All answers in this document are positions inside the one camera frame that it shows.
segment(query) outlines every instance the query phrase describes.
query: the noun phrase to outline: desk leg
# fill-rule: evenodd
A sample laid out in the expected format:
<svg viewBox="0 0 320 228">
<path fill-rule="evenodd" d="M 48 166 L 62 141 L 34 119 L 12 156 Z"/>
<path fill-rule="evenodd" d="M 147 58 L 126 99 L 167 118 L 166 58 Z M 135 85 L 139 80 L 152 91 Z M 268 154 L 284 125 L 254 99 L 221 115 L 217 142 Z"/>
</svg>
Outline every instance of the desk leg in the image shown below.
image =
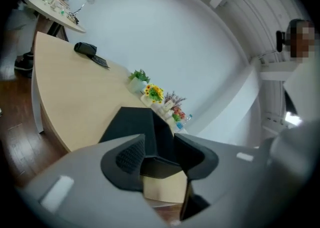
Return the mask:
<svg viewBox="0 0 320 228">
<path fill-rule="evenodd" d="M 41 133 L 44 131 L 44 127 L 42 125 L 42 120 L 41 120 L 41 105 L 40 105 L 40 99 L 39 99 L 39 89 L 37 84 L 35 68 L 32 69 L 31 101 L 32 101 L 32 110 L 33 110 L 35 126 L 38 132 Z"/>
<path fill-rule="evenodd" d="M 53 22 L 46 34 L 56 37 L 61 27 L 62 27 L 61 24 L 58 24 L 57 22 Z"/>
</svg>

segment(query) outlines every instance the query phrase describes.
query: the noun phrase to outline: curved desk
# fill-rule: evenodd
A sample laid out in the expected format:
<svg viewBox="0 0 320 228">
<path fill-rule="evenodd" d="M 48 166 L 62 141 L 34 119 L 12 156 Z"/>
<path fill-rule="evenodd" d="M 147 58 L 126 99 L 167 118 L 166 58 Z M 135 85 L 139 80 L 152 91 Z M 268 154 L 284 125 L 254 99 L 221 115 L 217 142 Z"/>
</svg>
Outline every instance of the curved desk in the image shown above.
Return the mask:
<svg viewBox="0 0 320 228">
<path fill-rule="evenodd" d="M 39 12 L 41 15 L 44 15 L 46 18 L 53 21 L 53 25 L 51 26 L 48 34 L 55 36 L 55 33 L 58 32 L 58 29 L 60 26 L 67 27 L 73 31 L 76 31 L 78 33 L 84 34 L 86 30 L 82 28 L 81 26 L 75 24 L 74 22 L 71 22 L 67 18 L 67 14 L 61 15 L 58 12 L 51 9 L 49 4 L 45 4 L 43 0 L 24 0 L 27 5 L 34 9 L 35 11 Z"/>
<path fill-rule="evenodd" d="M 36 35 L 31 81 L 36 127 L 43 131 L 42 105 L 51 129 L 69 152 L 97 144 L 120 107 L 145 107 L 127 90 L 128 70 L 107 62 L 110 69 L 76 53 L 69 42 L 41 32 Z M 165 179 L 142 179 L 146 198 L 184 201 L 183 172 Z"/>
</svg>

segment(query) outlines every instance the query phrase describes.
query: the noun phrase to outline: wooden floor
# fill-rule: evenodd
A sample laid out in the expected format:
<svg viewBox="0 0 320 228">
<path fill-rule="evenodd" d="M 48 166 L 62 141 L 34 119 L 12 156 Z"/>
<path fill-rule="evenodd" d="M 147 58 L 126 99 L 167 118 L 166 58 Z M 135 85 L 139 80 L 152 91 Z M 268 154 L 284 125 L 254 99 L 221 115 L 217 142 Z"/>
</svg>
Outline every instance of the wooden floor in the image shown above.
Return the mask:
<svg viewBox="0 0 320 228">
<path fill-rule="evenodd" d="M 42 18 L 39 31 L 48 30 Z M 41 171 L 59 160 L 67 151 L 54 137 L 43 119 L 44 133 L 39 134 L 33 118 L 31 79 L 14 70 L 15 56 L 0 58 L 0 142 L 16 186 L 23 187 Z M 156 207 L 154 210 L 171 225 L 179 224 L 182 205 Z"/>
</svg>

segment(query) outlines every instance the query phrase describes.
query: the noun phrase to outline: plastic bottle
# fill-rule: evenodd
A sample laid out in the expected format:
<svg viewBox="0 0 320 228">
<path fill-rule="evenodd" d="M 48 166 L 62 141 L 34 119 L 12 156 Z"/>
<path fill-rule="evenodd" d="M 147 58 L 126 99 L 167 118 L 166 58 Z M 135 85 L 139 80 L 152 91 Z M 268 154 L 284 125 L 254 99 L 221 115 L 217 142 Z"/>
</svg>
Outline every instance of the plastic bottle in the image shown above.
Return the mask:
<svg viewBox="0 0 320 228">
<path fill-rule="evenodd" d="M 184 128 L 184 126 L 189 122 L 192 118 L 192 115 L 190 114 L 189 116 L 185 117 L 183 120 L 180 120 L 176 123 L 176 131 L 179 132 Z"/>
</svg>

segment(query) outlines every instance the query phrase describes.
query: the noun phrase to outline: green plant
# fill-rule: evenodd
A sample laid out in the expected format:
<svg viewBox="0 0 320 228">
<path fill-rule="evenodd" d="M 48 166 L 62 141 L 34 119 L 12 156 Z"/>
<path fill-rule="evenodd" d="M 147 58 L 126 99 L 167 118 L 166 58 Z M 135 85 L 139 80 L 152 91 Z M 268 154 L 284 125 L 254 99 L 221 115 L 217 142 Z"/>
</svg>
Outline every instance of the green plant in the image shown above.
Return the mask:
<svg viewBox="0 0 320 228">
<path fill-rule="evenodd" d="M 175 122 L 179 122 L 181 121 L 181 118 L 178 114 L 172 114 L 173 119 L 175 120 Z"/>
<path fill-rule="evenodd" d="M 137 79 L 139 79 L 142 82 L 146 82 L 146 83 L 150 82 L 150 78 L 147 77 L 145 71 L 143 71 L 141 69 L 140 69 L 140 71 L 135 70 L 134 73 L 131 73 L 131 75 L 129 76 L 129 79 L 133 80 L 134 77 L 136 77 Z"/>
</svg>

